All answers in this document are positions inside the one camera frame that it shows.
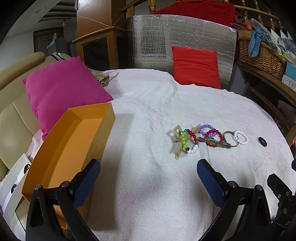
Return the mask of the metal link watch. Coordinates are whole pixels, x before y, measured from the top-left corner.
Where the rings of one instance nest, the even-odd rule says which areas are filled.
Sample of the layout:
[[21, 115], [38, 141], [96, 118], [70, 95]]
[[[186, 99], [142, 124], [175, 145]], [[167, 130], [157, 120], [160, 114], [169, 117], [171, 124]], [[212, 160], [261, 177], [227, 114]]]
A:
[[206, 143], [210, 147], [231, 148], [231, 145], [226, 142], [223, 137], [219, 141], [213, 137], [198, 137], [198, 142]]

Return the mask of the orange cardboard box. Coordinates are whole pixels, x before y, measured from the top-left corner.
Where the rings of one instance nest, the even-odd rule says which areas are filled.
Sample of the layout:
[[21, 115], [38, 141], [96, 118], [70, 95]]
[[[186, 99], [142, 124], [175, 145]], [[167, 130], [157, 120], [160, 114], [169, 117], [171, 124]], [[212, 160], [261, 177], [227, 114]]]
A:
[[40, 146], [22, 188], [31, 202], [34, 187], [54, 188], [71, 181], [91, 159], [101, 160], [115, 121], [111, 103], [68, 109]]

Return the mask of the beige hair claw clip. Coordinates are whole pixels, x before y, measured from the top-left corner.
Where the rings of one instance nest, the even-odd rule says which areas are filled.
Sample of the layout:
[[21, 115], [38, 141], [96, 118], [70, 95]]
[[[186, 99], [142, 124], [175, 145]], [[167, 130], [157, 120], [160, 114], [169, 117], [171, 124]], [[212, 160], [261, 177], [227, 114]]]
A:
[[174, 150], [175, 159], [178, 160], [181, 153], [194, 154], [196, 153], [199, 143], [197, 134], [200, 131], [201, 125], [195, 126], [193, 129], [182, 129], [180, 125], [177, 125], [174, 129], [174, 143], [177, 143], [177, 147]]

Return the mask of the white jewelry tray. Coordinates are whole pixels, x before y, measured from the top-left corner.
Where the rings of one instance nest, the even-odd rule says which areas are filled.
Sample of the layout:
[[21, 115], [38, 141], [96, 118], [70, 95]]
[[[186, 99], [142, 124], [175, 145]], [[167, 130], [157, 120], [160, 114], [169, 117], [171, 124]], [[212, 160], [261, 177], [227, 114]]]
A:
[[26, 239], [29, 202], [23, 197], [22, 188], [30, 165], [22, 154], [1, 183], [1, 216], [20, 240]]

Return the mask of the white bed blanket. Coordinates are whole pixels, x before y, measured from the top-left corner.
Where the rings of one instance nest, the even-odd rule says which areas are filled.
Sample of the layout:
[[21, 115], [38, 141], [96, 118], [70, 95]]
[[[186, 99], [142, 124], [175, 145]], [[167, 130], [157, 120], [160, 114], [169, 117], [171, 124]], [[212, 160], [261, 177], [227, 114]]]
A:
[[[104, 89], [115, 121], [93, 189], [87, 223], [99, 240], [198, 240], [218, 209], [196, 164], [205, 158], [239, 185], [267, 186], [275, 173], [295, 189], [293, 155], [274, 120], [246, 97], [226, 90], [180, 85], [156, 70], [117, 70]], [[220, 140], [234, 132], [239, 145], [198, 142], [175, 159], [173, 129], [201, 125], [197, 137]]]

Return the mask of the magenta pillow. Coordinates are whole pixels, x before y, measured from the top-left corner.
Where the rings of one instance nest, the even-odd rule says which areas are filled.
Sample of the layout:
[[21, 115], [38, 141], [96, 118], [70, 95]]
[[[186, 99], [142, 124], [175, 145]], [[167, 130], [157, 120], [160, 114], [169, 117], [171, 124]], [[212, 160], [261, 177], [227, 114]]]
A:
[[67, 109], [113, 99], [80, 57], [59, 60], [38, 69], [30, 73], [23, 84], [43, 140]]

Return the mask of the patterned fabric piece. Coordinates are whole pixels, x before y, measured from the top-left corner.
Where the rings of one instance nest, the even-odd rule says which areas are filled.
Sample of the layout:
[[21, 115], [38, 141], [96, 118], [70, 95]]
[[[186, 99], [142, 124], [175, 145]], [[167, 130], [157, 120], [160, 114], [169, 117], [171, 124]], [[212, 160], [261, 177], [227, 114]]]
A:
[[118, 76], [117, 70], [98, 71], [98, 70], [89, 68], [89, 71], [96, 78], [96, 80], [101, 84], [102, 87], [107, 87], [110, 81], [115, 79]]

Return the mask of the wooden side shelf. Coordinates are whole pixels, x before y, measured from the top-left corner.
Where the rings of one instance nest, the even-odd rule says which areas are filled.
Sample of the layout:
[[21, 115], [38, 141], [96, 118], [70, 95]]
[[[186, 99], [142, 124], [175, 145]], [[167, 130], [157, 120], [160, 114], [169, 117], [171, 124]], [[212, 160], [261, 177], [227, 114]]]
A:
[[236, 62], [244, 79], [242, 95], [268, 112], [289, 145], [295, 140], [295, 92], [274, 76], [241, 61]]

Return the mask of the small red pillow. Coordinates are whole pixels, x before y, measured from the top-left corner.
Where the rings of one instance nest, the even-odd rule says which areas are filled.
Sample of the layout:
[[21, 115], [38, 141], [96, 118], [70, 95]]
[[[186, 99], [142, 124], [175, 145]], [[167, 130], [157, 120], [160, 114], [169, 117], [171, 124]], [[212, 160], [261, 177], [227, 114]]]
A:
[[221, 88], [216, 51], [177, 46], [171, 50], [175, 81], [181, 85]]

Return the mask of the wicker basket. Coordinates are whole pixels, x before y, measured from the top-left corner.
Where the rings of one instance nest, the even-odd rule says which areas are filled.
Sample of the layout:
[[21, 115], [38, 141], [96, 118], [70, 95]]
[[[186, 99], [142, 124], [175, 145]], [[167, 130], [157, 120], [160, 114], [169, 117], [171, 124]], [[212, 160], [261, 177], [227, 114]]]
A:
[[256, 67], [257, 69], [281, 80], [287, 66], [286, 61], [284, 61], [284, 59], [276, 51], [274, 51], [274, 49], [264, 42], [260, 43], [257, 56], [250, 57], [248, 53], [249, 43], [250, 38], [248, 37], [238, 38], [239, 61]]

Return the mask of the wooden cabinet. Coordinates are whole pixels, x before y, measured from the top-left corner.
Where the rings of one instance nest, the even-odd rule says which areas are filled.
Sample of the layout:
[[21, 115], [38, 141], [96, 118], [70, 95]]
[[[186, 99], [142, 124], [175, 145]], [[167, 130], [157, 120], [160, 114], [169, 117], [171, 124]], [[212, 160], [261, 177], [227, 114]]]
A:
[[94, 0], [77, 2], [77, 55], [95, 70], [119, 68], [118, 46], [126, 30], [126, 1]]

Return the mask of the blue cloth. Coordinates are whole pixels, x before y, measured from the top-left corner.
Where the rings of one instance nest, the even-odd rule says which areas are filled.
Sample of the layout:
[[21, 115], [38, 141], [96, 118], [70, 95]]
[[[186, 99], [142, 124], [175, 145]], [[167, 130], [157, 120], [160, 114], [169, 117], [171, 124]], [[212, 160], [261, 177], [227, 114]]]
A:
[[261, 42], [265, 41], [266, 32], [261, 28], [255, 28], [251, 32], [251, 38], [248, 45], [248, 54], [251, 58], [258, 55]]

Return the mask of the silver foil insulation panel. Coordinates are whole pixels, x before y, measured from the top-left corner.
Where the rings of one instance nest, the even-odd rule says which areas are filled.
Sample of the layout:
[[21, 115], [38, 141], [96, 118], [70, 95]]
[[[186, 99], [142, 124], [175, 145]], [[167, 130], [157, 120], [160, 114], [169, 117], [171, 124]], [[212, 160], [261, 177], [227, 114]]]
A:
[[188, 16], [137, 15], [128, 18], [128, 37], [134, 68], [173, 73], [173, 46], [213, 50], [222, 88], [230, 85], [237, 38], [234, 28]]

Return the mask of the large red cushion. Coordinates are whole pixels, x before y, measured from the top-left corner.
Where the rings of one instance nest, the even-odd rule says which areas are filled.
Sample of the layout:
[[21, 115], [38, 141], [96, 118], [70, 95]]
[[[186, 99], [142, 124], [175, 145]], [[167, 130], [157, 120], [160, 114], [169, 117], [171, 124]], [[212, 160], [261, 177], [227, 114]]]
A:
[[234, 4], [219, 1], [180, 1], [152, 14], [188, 16], [227, 27], [236, 23]]

